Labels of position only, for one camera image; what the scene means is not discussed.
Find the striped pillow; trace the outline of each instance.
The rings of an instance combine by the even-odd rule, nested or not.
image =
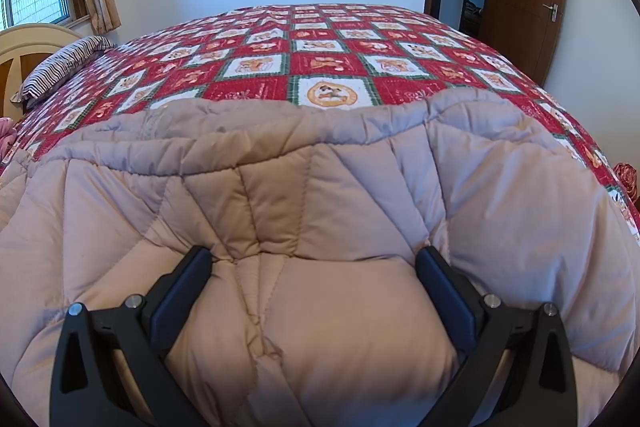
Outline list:
[[[31,71],[20,88],[20,101],[27,102],[27,109],[43,102],[79,70],[115,47],[100,36],[83,37],[65,46]]]

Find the cream headboard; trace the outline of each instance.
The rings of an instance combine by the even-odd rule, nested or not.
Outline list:
[[[39,63],[79,38],[55,24],[22,24],[0,32],[0,116],[20,120],[22,104],[12,103],[12,95]]]

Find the beige comforter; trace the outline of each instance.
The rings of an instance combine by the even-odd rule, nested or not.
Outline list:
[[[581,425],[638,347],[620,212],[486,91],[350,112],[174,102],[18,158],[1,184],[0,372],[41,426],[69,304],[118,306],[192,245],[217,263],[167,364],[212,425],[417,425],[458,363],[415,276],[429,243],[509,305],[559,305]]]

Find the metal screw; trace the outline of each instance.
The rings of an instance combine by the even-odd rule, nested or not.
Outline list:
[[[81,311],[82,311],[82,304],[79,302],[74,302],[73,304],[71,304],[71,306],[69,306],[69,309],[68,309],[69,315],[73,315],[74,317],[76,315],[79,315]]]
[[[502,301],[497,295],[493,293],[487,293],[487,295],[484,296],[484,304],[489,306],[489,308],[495,309],[500,307]]]
[[[142,295],[138,295],[137,293],[134,293],[133,295],[129,295],[129,297],[127,297],[124,301],[124,305],[127,308],[132,308],[135,309],[138,306],[140,306],[140,304],[142,304]]]
[[[555,317],[558,315],[558,308],[553,302],[547,302],[544,306],[542,306],[542,311],[545,312],[549,317]]]

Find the quilt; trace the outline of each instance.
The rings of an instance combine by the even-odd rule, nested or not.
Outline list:
[[[593,171],[640,244],[640,215],[596,142],[548,92],[486,44],[394,6],[255,6],[135,39],[79,71],[17,125],[40,158],[79,127],[115,114],[206,98],[289,100],[350,109],[423,100],[447,87],[496,92]]]

